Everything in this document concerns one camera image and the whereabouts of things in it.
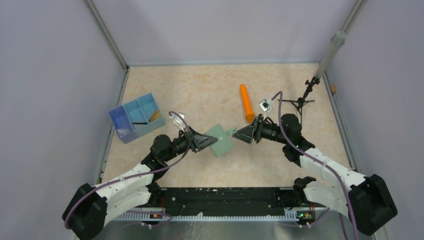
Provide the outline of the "green card holder wallet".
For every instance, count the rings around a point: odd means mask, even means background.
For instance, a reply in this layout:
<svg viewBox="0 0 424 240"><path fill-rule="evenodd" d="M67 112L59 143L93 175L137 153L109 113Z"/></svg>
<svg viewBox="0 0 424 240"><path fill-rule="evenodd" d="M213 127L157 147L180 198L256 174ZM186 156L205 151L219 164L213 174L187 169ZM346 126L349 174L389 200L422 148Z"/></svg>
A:
<svg viewBox="0 0 424 240"><path fill-rule="evenodd" d="M231 127L228 130L217 124L206 131L204 134L217 138L217 142L209 146L213 154L219 158L231 150L234 146L232 135L237 131L236 127Z"/></svg>

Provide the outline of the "gold card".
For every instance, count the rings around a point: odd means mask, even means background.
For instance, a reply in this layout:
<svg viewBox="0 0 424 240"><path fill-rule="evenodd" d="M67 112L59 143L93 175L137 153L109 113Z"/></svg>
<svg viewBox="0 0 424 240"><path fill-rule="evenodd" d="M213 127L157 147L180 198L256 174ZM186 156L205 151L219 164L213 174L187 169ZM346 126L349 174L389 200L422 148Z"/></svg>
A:
<svg viewBox="0 0 424 240"><path fill-rule="evenodd" d="M156 120L159 120L161 117L162 117L161 112L160 112L158 109L156 109L156 110L153 112L153 114L150 116L150 118L148 119L148 122L149 122L149 123L154 122L154 121L156 121Z"/></svg>

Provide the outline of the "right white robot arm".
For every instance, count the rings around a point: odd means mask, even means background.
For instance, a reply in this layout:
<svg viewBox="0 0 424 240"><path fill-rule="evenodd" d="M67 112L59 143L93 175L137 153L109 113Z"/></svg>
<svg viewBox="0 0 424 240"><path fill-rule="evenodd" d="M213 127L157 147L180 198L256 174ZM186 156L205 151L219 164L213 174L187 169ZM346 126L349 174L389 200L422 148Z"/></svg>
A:
<svg viewBox="0 0 424 240"><path fill-rule="evenodd" d="M386 182L377 174L366 176L345 167L322 153L302 136L297 116L286 113L279 123L268 122L262 115L237 130L232 137L252 144L266 139L283 144L284 156L297 166L310 171L330 184L313 178L295 182L293 200L299 206L310 202L321 204L349 218L360 233L371 236L398 215Z"/></svg>

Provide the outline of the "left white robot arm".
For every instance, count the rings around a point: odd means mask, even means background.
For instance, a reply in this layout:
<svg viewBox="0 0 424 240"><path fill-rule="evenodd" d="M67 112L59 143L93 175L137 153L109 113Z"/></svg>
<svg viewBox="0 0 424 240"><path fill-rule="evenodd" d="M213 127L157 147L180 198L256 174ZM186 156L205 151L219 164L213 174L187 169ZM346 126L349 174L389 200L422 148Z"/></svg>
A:
<svg viewBox="0 0 424 240"><path fill-rule="evenodd" d="M189 151L200 152L218 141L192 128L180 130L174 139L166 134L156 136L148 155L131 170L105 183L81 185L62 214L64 227L80 240L92 240L126 211L144 204L156 206L161 194L150 186L171 168L168 161L182 160Z"/></svg>

